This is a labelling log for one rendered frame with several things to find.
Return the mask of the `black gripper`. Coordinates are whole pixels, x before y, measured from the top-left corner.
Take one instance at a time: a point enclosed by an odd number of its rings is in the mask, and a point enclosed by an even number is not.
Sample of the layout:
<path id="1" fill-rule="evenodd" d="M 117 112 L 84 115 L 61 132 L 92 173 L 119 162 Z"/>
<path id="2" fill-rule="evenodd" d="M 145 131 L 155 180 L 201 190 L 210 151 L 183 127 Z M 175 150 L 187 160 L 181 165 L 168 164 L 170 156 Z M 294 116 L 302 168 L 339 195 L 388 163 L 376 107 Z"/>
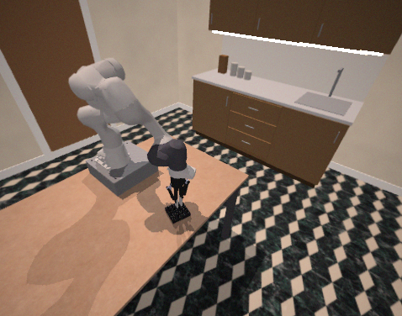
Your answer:
<path id="1" fill-rule="evenodd" d="M 178 189 L 179 189 L 179 204 L 182 206 L 182 199 L 183 199 L 183 196 L 185 196 L 187 193 L 189 183 L 190 183 L 190 181 L 188 179 L 171 177 L 170 186 L 166 187 L 166 189 L 169 191 L 169 194 L 171 193 L 170 196 L 171 196 L 172 200 L 174 200 L 175 206 L 177 208 L 178 208 L 178 199 L 177 199 Z M 174 196 L 172 194 L 172 187 L 174 188 Z"/>

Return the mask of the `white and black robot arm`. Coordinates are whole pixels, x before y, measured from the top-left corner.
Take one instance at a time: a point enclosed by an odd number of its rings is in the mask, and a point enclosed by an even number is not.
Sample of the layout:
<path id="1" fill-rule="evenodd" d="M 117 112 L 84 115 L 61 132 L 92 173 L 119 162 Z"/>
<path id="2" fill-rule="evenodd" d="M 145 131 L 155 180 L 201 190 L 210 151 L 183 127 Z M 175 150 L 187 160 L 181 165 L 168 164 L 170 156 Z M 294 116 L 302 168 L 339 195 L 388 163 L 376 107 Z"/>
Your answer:
<path id="1" fill-rule="evenodd" d="M 95 161 L 107 171 L 129 164 L 130 154 L 123 145 L 124 141 L 121 142 L 119 130 L 108 124 L 142 124 L 154 137 L 147 153 L 148 161 L 154 166 L 168 166 L 170 177 L 193 179 L 196 168 L 186 162 L 186 145 L 173 139 L 160 126 L 150 111 L 136 99 L 124 79 L 124 68 L 114 58 L 82 66 L 69 78 L 71 90 L 88 103 L 88 106 L 78 109 L 78 119 L 94 129 L 103 143 Z"/>

